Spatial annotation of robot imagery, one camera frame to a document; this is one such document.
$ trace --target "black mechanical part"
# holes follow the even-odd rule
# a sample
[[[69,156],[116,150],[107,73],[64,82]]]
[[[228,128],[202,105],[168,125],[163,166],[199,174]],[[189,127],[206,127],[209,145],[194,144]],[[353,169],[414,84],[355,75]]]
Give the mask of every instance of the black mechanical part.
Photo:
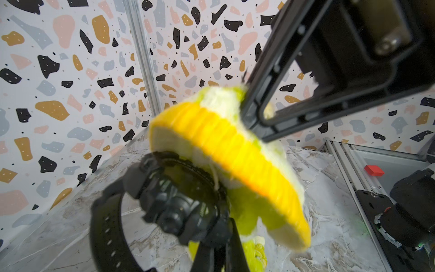
[[[429,6],[427,0],[287,1],[249,77],[243,123],[267,142],[428,89],[435,82]],[[264,109],[294,60],[319,86],[311,98],[267,119]]]

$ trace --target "marble surface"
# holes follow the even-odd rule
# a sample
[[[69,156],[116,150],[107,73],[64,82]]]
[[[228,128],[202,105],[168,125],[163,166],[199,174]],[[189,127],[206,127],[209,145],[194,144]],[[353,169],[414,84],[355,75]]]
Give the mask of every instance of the marble surface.
[[[149,152],[148,147],[143,134],[107,161],[107,166],[87,181],[74,200],[0,260],[0,272],[96,271],[89,247],[90,206],[128,165]],[[266,271],[385,271],[334,158],[318,151],[284,148],[289,165],[306,189],[304,213],[312,229],[312,246],[306,252],[289,251],[277,245],[259,222],[258,233],[266,240]],[[127,242],[142,268],[154,266],[159,272],[190,270],[185,247],[156,225],[145,224],[135,200],[124,197],[122,212]]]

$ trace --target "red block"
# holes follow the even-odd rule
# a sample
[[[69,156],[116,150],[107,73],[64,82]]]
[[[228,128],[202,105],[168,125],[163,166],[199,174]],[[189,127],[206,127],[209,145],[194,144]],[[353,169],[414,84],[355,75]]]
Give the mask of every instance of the red block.
[[[377,165],[366,165],[364,170],[371,176],[381,177],[383,176],[384,171]]]

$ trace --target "white marble countertop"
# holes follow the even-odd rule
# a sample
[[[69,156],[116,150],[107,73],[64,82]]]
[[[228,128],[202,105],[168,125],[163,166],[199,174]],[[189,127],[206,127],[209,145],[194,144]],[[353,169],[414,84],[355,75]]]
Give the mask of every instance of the white marble countertop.
[[[277,245],[259,222],[268,258],[266,271],[348,272],[385,268],[356,208],[349,189],[332,156],[285,146],[289,164],[306,189],[304,213],[312,229],[312,245],[295,253]],[[106,167],[74,200],[48,218],[0,261],[0,272],[96,271],[89,247],[90,206],[100,191],[121,176],[126,167],[148,152],[145,135],[106,162]],[[156,225],[145,224],[136,201],[124,197],[123,228],[127,242],[144,269],[159,272],[189,271],[191,261],[185,247]]]

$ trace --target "patterned wall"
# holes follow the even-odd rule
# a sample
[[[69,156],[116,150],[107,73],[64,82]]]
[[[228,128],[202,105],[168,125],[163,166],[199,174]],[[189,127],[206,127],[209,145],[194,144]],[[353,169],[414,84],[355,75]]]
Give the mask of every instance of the patterned wall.
[[[150,120],[122,0],[2,0],[0,247]]]
[[[271,19],[282,6],[280,0],[144,0],[147,42],[164,108],[203,86],[233,86],[245,71],[249,76],[270,35]],[[293,63],[272,98],[275,108],[311,97],[313,79]],[[432,88],[282,141],[319,149],[331,139],[417,153],[433,133],[434,96]]]

